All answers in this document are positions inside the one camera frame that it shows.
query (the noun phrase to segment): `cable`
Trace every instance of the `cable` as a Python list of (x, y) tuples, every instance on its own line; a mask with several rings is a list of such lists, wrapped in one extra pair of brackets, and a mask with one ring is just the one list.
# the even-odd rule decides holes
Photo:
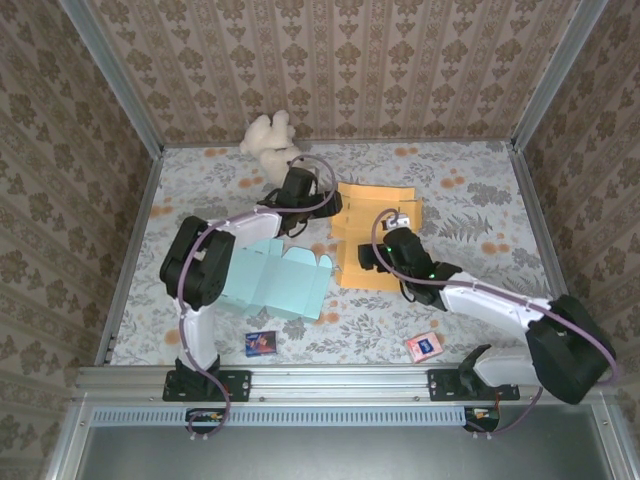
[(518, 416), (518, 418), (516, 418), (513, 422), (511, 422), (506, 427), (498, 428), (498, 429), (494, 430), (493, 432), (487, 432), (480, 425), (478, 425), (477, 423), (474, 423), (474, 422), (470, 422), (469, 420), (467, 420), (467, 425), (471, 425), (473, 428), (478, 430), (478, 432), (486, 433), (487, 434), (487, 438), (490, 438), (492, 435), (500, 435), (502, 433), (507, 433), (509, 430), (511, 430), (511, 429), (515, 428), (517, 425), (519, 425), (525, 419), (525, 417), (527, 415), (529, 415), (529, 413), (531, 413), (531, 410), (533, 410), (533, 407), (536, 406), (536, 404), (538, 403), (538, 400), (540, 400), (540, 397), (542, 397), (542, 392), (543, 391), (544, 391), (544, 388), (540, 387), (538, 389), (538, 392), (534, 395), (533, 399), (531, 400), (531, 403), (529, 405), (527, 405), (527, 408), (524, 409), (524, 411)]
[[(311, 207), (301, 207), (301, 208), (267, 208), (267, 207), (263, 207), (263, 208), (258, 208), (258, 207), (254, 207), (253, 210), (249, 211), (249, 212), (245, 212), (245, 213), (241, 213), (239, 215), (235, 215), (233, 217), (230, 217), (226, 220), (221, 220), (219, 222), (215, 222), (214, 224), (210, 225), (209, 227), (207, 227), (207, 229), (202, 232), (202, 234), (196, 239), (196, 241), (194, 242), (193, 246), (191, 247), (191, 251), (189, 251), (189, 254), (187, 255), (187, 258), (184, 261), (184, 265), (182, 266), (182, 271), (180, 272), (180, 277), (178, 278), (178, 303), (180, 305), (180, 322), (179, 322), (179, 326), (178, 329), (180, 331), (180, 339), (182, 341), (182, 348), (184, 349), (184, 353), (185, 356), (187, 357), (187, 359), (189, 360), (189, 362), (191, 363), (191, 365), (193, 366), (193, 368), (195, 369), (196, 372), (198, 372), (199, 374), (203, 375), (204, 377), (208, 378), (209, 380), (211, 380), (213, 382), (213, 384), (220, 390), (220, 392), (222, 392), (222, 396), (224, 397), (224, 402), (225, 402), (225, 411), (224, 411), (224, 415), (222, 416), (222, 420), (220, 420), (220, 423), (209, 433), (209, 435), (215, 435), (217, 434), (220, 429), (224, 426), (224, 424), (227, 422), (228, 418), (229, 418), (229, 411), (231, 410), (231, 399), (229, 398), (229, 393), (227, 392), (227, 390), (224, 388), (224, 386), (220, 383), (220, 381), (214, 377), (213, 375), (211, 375), (209, 372), (207, 372), (206, 370), (204, 370), (202, 367), (200, 367), (200, 365), (198, 365), (198, 363), (196, 362), (195, 358), (193, 358), (193, 355), (191, 355), (191, 352), (189, 351), (189, 345), (187, 344), (187, 337), (185, 334), (185, 326), (184, 326), (184, 322), (187, 318), (187, 305), (184, 303), (184, 284), (185, 284), (185, 280), (187, 278), (187, 272), (189, 271), (189, 267), (191, 266), (191, 263), (193, 262), (193, 259), (196, 255), (196, 253), (198, 252), (198, 250), (200, 249), (200, 246), (202, 245), (202, 243), (207, 239), (207, 237), (209, 235), (211, 235), (215, 230), (217, 230), (218, 228), (224, 226), (224, 225), (228, 225), (230, 223), (242, 220), (246, 217), (251, 217), (257, 213), (266, 213), (266, 212), (276, 212), (276, 213), (308, 213), (308, 212), (313, 212), (314, 210), (317, 210), (318, 208), (324, 207), (327, 203), (329, 203), (331, 201), (331, 199), (333, 198), (337, 188), (338, 188), (338, 183), (336, 181), (336, 174), (333, 171), (333, 168), (331, 168), (331, 165), (329, 164), (329, 162), (327, 162), (326, 160), (323, 160), (320, 157), (317, 157), (315, 155), (310, 155), (310, 154), (303, 154), (303, 155), (298, 155), (296, 158), (294, 158), (293, 160), (291, 160), (291, 162), (289, 163), (289, 168), (291, 168), (293, 166), (294, 163), (296, 163), (299, 160), (304, 160), (305, 158), (309, 158), (315, 161), (318, 161), (320, 163), (322, 163), (328, 170), (329, 170), (329, 174), (331, 175), (331, 190), (329, 191), (328, 195), (325, 197), (325, 199), (318, 203), (317, 205), (311, 206)], [(193, 424), (193, 418), (192, 417), (190, 419), (190, 422), (188, 424), (187, 429), (189, 430), (189, 433), (191, 433), (192, 437), (196, 435), (196, 433), (193, 431), (192, 428), (192, 424)]]
[[(376, 238), (377, 237), (376, 229), (378, 228), (378, 224), (380, 223), (382, 218), (384, 218), (386, 215), (389, 215), (390, 213), (393, 213), (396, 217), (398, 216), (398, 211), (395, 208), (388, 208), (387, 210), (382, 211), (373, 222), (373, 227), (371, 228), (371, 244), (372, 245), (378, 244), (377, 238)], [(611, 355), (611, 353), (609, 353), (609, 350), (607, 350), (606, 347), (602, 345), (602, 343), (600, 343), (593, 335), (586, 332), (585, 330), (578, 327), (577, 325), (574, 325), (573, 323), (569, 322), (568, 320), (561, 317), (557, 313), (552, 312), (547, 308), (541, 307), (540, 305), (536, 305), (535, 303), (529, 303), (527, 302), (527, 300), (522, 299), (515, 294), (505, 293), (502, 290), (493, 288), (489, 285), (473, 284), (471, 282), (465, 282), (462, 280), (424, 280), (422, 278), (412, 278), (407, 275), (404, 275), (403, 273), (398, 272), (391, 265), (389, 265), (385, 261), (385, 259), (382, 257), (382, 255), (380, 254), (377, 248), (373, 249), (373, 253), (375, 254), (378, 261), (382, 264), (382, 266), (384, 266), (390, 273), (395, 275), (397, 278), (404, 280), (405, 282), (417, 283), (418, 285), (434, 285), (438, 287), (453, 286), (453, 287), (474, 288), (476, 290), (482, 290), (484, 292), (490, 293), (497, 297), (504, 298), (505, 300), (515, 303), (516, 305), (522, 305), (526, 308), (529, 308), (538, 313), (542, 313), (543, 315), (546, 315), (547, 317), (551, 318), (552, 320), (555, 320), (556, 322), (558, 322), (560, 325), (567, 328), (568, 330), (571, 330), (572, 332), (580, 335), (582, 338), (588, 341), (591, 345), (593, 345), (607, 360), (607, 362), (609, 363), (609, 366), (611, 367), (611, 377), (605, 381), (598, 382), (598, 385), (611, 385), (618, 380), (618, 376), (619, 376), (618, 365), (616, 364), (616, 361)]]
[(290, 235), (290, 234), (287, 233), (287, 237), (289, 237), (289, 238), (299, 237), (300, 235), (302, 235), (304, 233), (304, 231), (307, 229), (308, 226), (309, 226), (309, 222), (307, 220), (305, 220), (303, 225), (302, 225), (302, 228), (300, 230), (298, 230), (293, 235)]
[(400, 280), (398, 281), (398, 283), (400, 284), (400, 293), (402, 294), (404, 299), (409, 303), (414, 303), (416, 301), (416, 296), (414, 295), (413, 298), (409, 298), (409, 295), (407, 295), (407, 291), (404, 289), (404, 282)]
[[(192, 412), (191, 413), (191, 416), (189, 417), (189, 421), (187, 422), (187, 431), (189, 433), (191, 433), (191, 440), (195, 440), (196, 435), (198, 435), (196, 432), (193, 431), (193, 422), (198, 417), (211, 417), (211, 412), (201, 411), (201, 412)], [(215, 435), (216, 433), (218, 433), (218, 431), (216, 431), (216, 428), (219, 429), (221, 426), (222, 426), (222, 422), (220, 422), (218, 424), (218, 426), (215, 427), (209, 433), (211, 433), (211, 435)], [(207, 440), (209, 438), (209, 433), (203, 433), (202, 434), (202, 439), (203, 440)]]

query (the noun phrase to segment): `gray metal panel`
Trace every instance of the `gray metal panel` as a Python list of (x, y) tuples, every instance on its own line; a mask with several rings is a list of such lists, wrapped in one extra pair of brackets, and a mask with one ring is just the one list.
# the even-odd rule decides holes
[[(517, 409), (508, 408), (508, 415)], [(92, 429), (79, 479), (612, 479), (591, 409), (541, 407), (518, 429), (474, 439), (459, 427)]]
[(578, 5), (547, 71), (540, 79), (513, 133), (517, 150), (524, 150), (527, 146), (606, 4), (607, 0), (583, 0)]

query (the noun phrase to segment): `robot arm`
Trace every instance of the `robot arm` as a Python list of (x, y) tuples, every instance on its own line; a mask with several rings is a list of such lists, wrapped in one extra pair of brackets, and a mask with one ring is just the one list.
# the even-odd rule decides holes
[[(386, 263), (408, 277), (446, 281), (448, 285), (406, 282), (415, 300), (443, 311), (478, 318), (511, 333), (526, 346), (485, 346), (474, 354), (473, 371), (491, 387), (503, 384), (540, 385), (558, 399), (577, 404), (595, 385), (609, 364), (590, 342), (563, 328), (533, 305), (561, 315), (600, 342), (615, 358), (615, 351), (578, 300), (562, 295), (557, 300), (528, 298), (481, 282), (458, 266), (434, 262), (420, 239), (407, 227), (391, 230), (376, 246)], [(372, 245), (360, 245), (360, 264), (365, 269), (387, 269), (373, 254)], [(483, 286), (490, 287), (485, 291)], [(520, 297), (524, 305), (505, 297)]]
[[(302, 224), (304, 229), (311, 218), (329, 217), (340, 212), (340, 193), (334, 191), (327, 199), (329, 194), (316, 193), (317, 187), (317, 178), (312, 172), (291, 167), (282, 188), (267, 195), (253, 210), (221, 222), (200, 244), (185, 275), (182, 298), (188, 307), (186, 311), (182, 311), (177, 300), (180, 277), (194, 244), (212, 225), (195, 216), (183, 221), (160, 268), (160, 280), (165, 284), (167, 294), (174, 299), (178, 314), (184, 316), (186, 344), (198, 367), (209, 371), (219, 365), (213, 342), (215, 322), (212, 304), (224, 290), (233, 250), (260, 240), (290, 235), (298, 224)], [(304, 211), (315, 205), (320, 208)], [(198, 370), (188, 357), (181, 350), (177, 367), (186, 365), (192, 371)]]

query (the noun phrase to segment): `light blue box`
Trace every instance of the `light blue box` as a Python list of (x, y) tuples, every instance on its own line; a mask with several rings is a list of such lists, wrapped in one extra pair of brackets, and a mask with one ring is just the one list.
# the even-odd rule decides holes
[(274, 238), (233, 251), (229, 273), (216, 306), (239, 315), (267, 313), (314, 322), (320, 317), (333, 263), (316, 260), (311, 250), (291, 247)]

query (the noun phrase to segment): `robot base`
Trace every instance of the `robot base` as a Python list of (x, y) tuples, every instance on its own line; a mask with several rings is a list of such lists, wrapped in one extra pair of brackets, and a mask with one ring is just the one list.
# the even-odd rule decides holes
[[(220, 370), (218, 356), (207, 372), (220, 380), (232, 402), (249, 401), (250, 370)], [(224, 402), (222, 393), (213, 382), (188, 368), (179, 359), (176, 359), (176, 369), (167, 373), (162, 399), (165, 402)]]
[(491, 345), (480, 345), (467, 355), (458, 368), (441, 368), (427, 371), (429, 396), (432, 402), (452, 402), (465, 400), (520, 400), (517, 385), (490, 387), (474, 371), (476, 360)]

